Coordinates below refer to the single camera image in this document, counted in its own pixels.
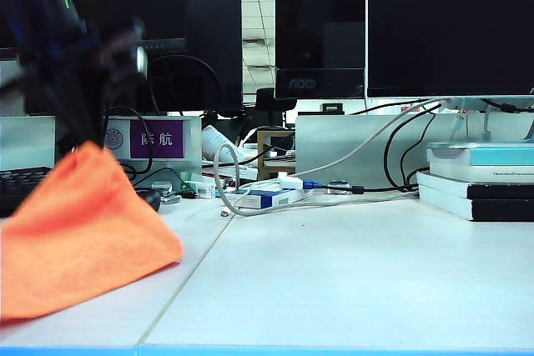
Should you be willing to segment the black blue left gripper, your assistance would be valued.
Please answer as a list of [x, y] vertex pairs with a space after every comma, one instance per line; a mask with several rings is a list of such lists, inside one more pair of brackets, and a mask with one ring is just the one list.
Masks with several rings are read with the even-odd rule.
[[103, 109], [113, 76], [113, 55], [125, 51], [125, 21], [114, 19], [98, 25], [87, 21], [87, 31], [75, 39], [40, 52], [36, 57], [21, 47], [2, 47], [1, 54], [15, 55], [23, 70], [1, 85], [1, 96], [19, 91], [33, 92], [31, 81], [67, 67], [80, 68], [79, 86], [74, 83], [48, 84], [48, 99], [54, 112], [68, 126], [76, 144], [87, 141], [103, 146]]

